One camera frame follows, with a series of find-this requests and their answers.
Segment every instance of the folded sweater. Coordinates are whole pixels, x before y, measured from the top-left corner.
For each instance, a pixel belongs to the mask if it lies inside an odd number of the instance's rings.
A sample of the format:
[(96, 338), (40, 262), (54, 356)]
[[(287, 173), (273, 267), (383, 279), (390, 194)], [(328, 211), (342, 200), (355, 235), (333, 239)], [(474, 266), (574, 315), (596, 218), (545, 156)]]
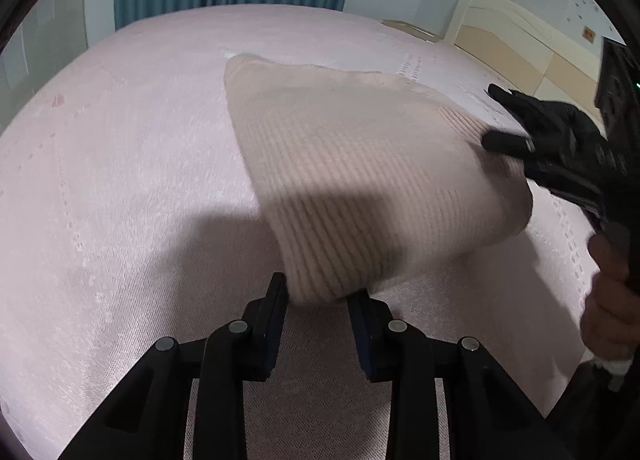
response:
[(521, 231), (521, 164), (482, 150), (488, 126), (400, 75), (229, 60), (228, 110), (290, 296), (376, 290)]

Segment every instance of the wooden headboard panel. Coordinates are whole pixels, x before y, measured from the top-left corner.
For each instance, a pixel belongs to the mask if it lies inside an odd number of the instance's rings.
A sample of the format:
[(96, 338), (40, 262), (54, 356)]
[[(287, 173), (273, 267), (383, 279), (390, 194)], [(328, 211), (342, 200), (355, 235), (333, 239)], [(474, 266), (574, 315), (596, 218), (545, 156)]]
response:
[(600, 60), (508, 0), (459, 0), (444, 42), (484, 62), (520, 91), (570, 102), (602, 127), (594, 97)]

